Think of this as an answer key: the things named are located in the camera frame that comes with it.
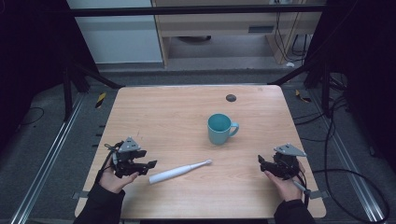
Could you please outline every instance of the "teal mug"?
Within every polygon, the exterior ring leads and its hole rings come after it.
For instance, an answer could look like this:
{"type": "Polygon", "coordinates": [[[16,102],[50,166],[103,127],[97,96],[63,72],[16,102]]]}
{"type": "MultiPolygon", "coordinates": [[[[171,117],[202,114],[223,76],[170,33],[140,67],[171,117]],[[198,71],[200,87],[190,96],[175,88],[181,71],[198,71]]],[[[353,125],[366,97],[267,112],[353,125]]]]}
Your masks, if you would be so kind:
{"type": "Polygon", "coordinates": [[[210,142],[214,145],[221,145],[238,132],[239,124],[232,122],[224,114],[214,114],[207,121],[207,130],[210,142]]]}

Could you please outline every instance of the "hand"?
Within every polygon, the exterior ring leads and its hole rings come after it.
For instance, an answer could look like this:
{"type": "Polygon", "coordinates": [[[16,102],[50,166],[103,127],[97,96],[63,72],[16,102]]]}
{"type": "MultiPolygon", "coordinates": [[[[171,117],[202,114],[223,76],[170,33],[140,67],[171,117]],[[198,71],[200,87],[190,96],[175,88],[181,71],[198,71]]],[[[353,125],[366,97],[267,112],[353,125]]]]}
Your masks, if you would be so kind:
{"type": "Polygon", "coordinates": [[[104,170],[99,185],[113,193],[120,193],[123,187],[134,182],[139,175],[139,173],[136,172],[132,175],[124,176],[123,178],[116,177],[116,175],[114,175],[114,168],[111,166],[111,158],[107,161],[106,167],[108,168],[104,170]]]}
{"type": "MultiPolygon", "coordinates": [[[[298,161],[300,170],[302,173],[305,173],[305,168],[303,165],[298,161]]],[[[295,176],[293,179],[288,179],[288,180],[283,180],[275,175],[271,174],[269,171],[264,171],[264,173],[268,176],[268,178],[275,184],[277,188],[277,192],[279,193],[279,196],[285,201],[292,201],[296,199],[302,199],[303,197],[303,192],[298,189],[294,183],[293,180],[297,181],[300,183],[300,180],[295,176]]]]}

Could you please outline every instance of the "sleeve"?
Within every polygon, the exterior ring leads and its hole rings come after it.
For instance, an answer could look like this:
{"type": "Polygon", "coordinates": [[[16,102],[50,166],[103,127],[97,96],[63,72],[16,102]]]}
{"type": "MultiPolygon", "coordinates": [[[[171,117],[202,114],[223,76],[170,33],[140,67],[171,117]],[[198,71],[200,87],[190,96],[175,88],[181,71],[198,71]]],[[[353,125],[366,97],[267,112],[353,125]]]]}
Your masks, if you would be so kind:
{"type": "Polygon", "coordinates": [[[283,201],[274,214],[276,224],[315,224],[312,215],[306,209],[303,201],[283,201]]]}
{"type": "Polygon", "coordinates": [[[116,194],[94,184],[74,224],[119,224],[125,191],[116,194]]]}

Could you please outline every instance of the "wooden tabletop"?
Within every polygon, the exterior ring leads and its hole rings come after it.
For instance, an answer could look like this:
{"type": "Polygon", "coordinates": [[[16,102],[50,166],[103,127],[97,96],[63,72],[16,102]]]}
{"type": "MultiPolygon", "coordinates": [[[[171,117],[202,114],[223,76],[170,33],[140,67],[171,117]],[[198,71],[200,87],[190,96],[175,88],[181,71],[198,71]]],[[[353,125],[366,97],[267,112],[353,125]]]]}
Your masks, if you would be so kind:
{"type": "MultiPolygon", "coordinates": [[[[169,86],[120,89],[84,190],[92,187],[108,150],[128,136],[147,151],[134,162],[157,160],[147,175],[125,187],[122,218],[269,218],[281,202],[260,170],[257,156],[273,161],[274,147],[304,150],[278,86],[169,86]],[[228,102],[233,94],[236,101],[228,102]],[[207,119],[224,113],[239,132],[222,146],[207,136],[207,119]],[[150,185],[149,176],[178,166],[213,160],[187,174],[150,185]]],[[[318,189],[306,158],[299,158],[307,186],[318,189]]],[[[78,215],[86,199],[78,201],[78,215]]],[[[324,217],[321,199],[311,200],[313,217],[324,217]]]]}

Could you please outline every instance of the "mug handle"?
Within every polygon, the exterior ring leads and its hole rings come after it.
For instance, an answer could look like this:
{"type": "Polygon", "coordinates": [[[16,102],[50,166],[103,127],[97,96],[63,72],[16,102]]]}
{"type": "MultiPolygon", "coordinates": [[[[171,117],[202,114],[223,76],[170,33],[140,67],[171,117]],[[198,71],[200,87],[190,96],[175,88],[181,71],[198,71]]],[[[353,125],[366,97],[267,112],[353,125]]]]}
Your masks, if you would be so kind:
{"type": "Polygon", "coordinates": [[[235,122],[232,122],[232,123],[231,123],[231,128],[232,128],[232,127],[234,127],[235,129],[229,134],[230,137],[234,136],[234,135],[238,132],[238,130],[239,130],[239,124],[238,124],[238,123],[235,123],[235,122]]]}

